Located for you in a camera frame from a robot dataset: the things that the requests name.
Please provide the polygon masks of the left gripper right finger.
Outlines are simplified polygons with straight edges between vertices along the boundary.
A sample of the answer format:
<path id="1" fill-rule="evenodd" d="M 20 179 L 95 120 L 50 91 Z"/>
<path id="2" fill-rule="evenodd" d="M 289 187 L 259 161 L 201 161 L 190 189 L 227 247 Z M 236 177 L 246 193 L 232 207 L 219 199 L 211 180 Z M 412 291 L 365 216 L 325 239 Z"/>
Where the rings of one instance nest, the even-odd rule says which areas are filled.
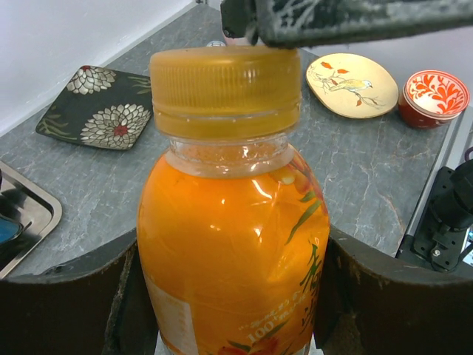
<path id="1" fill-rule="evenodd" d="M 314 337 L 325 354 L 471 354 L 472 267 L 425 269 L 332 227 Z"/>

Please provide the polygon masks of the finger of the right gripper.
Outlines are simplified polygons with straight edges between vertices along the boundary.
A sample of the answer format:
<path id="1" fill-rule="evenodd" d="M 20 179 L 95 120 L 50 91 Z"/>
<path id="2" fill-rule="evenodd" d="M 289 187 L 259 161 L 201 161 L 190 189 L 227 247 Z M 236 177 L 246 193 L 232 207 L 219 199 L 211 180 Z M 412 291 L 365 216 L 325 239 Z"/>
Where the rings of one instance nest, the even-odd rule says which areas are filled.
<path id="1" fill-rule="evenodd" d="M 228 37 L 273 48 L 386 40 L 472 25 L 471 0 L 222 1 L 220 10 Z"/>

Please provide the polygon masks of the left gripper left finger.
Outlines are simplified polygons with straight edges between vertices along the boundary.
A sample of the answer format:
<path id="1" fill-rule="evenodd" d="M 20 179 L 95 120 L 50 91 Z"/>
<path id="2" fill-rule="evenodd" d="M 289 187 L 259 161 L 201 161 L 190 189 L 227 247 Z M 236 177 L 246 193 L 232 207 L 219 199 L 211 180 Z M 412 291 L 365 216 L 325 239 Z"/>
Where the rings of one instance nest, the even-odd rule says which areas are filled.
<path id="1" fill-rule="evenodd" d="M 153 354 L 157 335 L 135 230 L 1 280 L 2 354 Z"/>

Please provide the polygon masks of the orange juice bottle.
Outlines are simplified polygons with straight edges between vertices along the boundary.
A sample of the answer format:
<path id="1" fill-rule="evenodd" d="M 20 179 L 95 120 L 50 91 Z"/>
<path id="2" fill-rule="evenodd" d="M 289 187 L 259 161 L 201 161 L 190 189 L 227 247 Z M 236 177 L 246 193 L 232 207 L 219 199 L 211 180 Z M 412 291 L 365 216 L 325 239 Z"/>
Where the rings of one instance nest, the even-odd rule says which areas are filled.
<path id="1" fill-rule="evenodd" d="M 170 140 L 137 214 L 143 275 L 168 354 L 307 354 L 330 221 L 290 145 L 296 50 L 201 47 L 151 57 Z"/>

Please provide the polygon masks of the clear Pocari Sweat bottle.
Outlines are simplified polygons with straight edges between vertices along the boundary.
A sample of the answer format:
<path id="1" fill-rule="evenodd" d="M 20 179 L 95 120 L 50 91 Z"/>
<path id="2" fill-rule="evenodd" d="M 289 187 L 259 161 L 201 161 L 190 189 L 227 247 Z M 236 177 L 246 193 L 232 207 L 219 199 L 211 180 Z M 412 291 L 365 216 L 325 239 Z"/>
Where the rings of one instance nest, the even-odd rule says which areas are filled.
<path id="1" fill-rule="evenodd" d="M 225 47 L 226 43 L 223 41 L 214 40 L 214 41 L 208 42 L 206 46 L 207 47 Z"/>

